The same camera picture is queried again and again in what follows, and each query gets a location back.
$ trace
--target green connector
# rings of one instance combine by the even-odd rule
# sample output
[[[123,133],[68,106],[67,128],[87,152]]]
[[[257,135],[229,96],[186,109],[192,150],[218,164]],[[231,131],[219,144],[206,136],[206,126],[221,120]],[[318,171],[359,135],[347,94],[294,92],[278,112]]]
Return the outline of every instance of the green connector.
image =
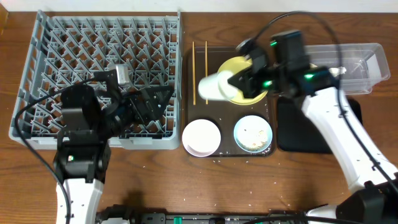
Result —
[[[174,224],[182,224],[182,218],[181,217],[174,217]]]

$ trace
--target yellow plate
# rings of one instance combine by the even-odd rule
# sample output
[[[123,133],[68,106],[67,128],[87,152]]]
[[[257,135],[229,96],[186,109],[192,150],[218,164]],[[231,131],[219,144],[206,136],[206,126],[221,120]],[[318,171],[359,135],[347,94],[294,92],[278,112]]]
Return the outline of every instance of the yellow plate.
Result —
[[[234,57],[231,59],[228,59],[225,61],[220,68],[218,69],[218,72],[222,72],[225,70],[229,70],[233,72],[234,74],[237,74],[241,70],[244,70],[245,68],[250,67],[252,64],[251,59],[245,60],[244,57]],[[230,102],[237,104],[237,105],[252,105],[254,103],[257,103],[258,101],[262,100],[265,96],[267,95],[267,91],[264,93],[261,93],[260,95],[256,96],[253,99],[245,99],[243,98],[243,93],[242,91],[238,91],[238,94],[230,100]]]

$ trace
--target wooden chopstick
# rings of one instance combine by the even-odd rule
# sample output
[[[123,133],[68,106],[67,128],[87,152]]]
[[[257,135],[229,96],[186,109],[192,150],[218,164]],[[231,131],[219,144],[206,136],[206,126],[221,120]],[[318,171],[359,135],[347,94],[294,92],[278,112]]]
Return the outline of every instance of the wooden chopstick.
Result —
[[[192,83],[193,83],[193,104],[196,105],[196,84],[195,84],[195,43],[192,42]]]
[[[207,77],[207,41],[205,44],[205,76]]]

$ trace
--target white cup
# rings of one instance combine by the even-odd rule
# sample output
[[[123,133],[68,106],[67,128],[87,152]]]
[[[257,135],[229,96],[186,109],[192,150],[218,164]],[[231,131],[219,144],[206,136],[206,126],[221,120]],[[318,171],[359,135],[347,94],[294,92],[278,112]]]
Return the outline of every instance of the white cup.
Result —
[[[204,100],[228,101],[238,94],[238,89],[228,84],[233,72],[225,70],[202,78],[198,85],[200,97]]]

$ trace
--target white bowl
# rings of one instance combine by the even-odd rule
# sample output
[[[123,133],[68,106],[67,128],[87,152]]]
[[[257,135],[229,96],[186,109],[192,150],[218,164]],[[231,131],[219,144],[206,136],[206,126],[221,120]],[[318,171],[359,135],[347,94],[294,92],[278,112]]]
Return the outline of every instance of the white bowl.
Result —
[[[206,157],[220,146],[221,133],[217,126],[206,119],[194,120],[182,133],[182,144],[193,156]]]

